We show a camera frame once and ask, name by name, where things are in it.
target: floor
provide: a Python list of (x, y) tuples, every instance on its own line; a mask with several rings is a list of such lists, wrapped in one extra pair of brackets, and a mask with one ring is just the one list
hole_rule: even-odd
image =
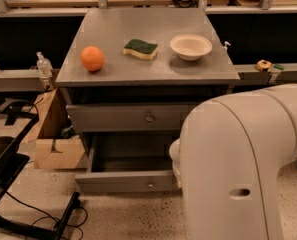
[[(21, 153), (28, 154), (33, 161), (34, 142), (24, 144)], [(10, 194), (32, 206), (60, 217), (73, 191), (80, 191), (74, 175), (82, 171), (34, 169), (28, 163), (9, 189)], [(285, 240), (297, 240), (297, 162), (281, 170), (278, 181), (278, 198)], [(84, 195), (82, 206), (88, 219), (81, 226), (84, 240), (185, 240), (186, 225), (183, 200), (179, 192), (156, 193), (102, 193)], [(0, 215), (10, 220), (33, 224), (44, 215), (27, 208), (9, 196), (0, 202)], [(70, 224), (79, 224), (85, 218), (82, 210), (73, 213)], [(41, 227), (52, 227), (50, 219), (36, 223)], [(81, 231), (68, 228), (63, 239), (80, 239)], [(26, 239), (0, 230), (0, 240)]]

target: bowl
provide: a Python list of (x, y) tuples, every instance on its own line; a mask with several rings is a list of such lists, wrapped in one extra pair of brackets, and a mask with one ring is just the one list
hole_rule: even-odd
[(186, 34), (175, 36), (170, 41), (170, 47), (183, 60), (194, 61), (209, 53), (212, 44), (203, 36)]

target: plastic bottle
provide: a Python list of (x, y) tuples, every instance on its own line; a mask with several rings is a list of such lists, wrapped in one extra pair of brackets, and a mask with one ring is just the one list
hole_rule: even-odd
[(52, 65), (50, 61), (45, 58), (41, 52), (37, 52), (37, 67), (43, 76), (51, 76)]

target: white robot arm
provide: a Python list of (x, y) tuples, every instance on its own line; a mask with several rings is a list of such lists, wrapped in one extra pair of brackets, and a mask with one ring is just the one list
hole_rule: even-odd
[(282, 240), (276, 178), (297, 160), (297, 84), (202, 103), (170, 155), (191, 240)]

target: green and yellow sponge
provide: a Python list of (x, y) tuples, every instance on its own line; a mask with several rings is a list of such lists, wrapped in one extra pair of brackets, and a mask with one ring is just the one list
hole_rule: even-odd
[(140, 39), (131, 39), (125, 45), (123, 52), (142, 60), (152, 60), (158, 52), (158, 44), (150, 44)]

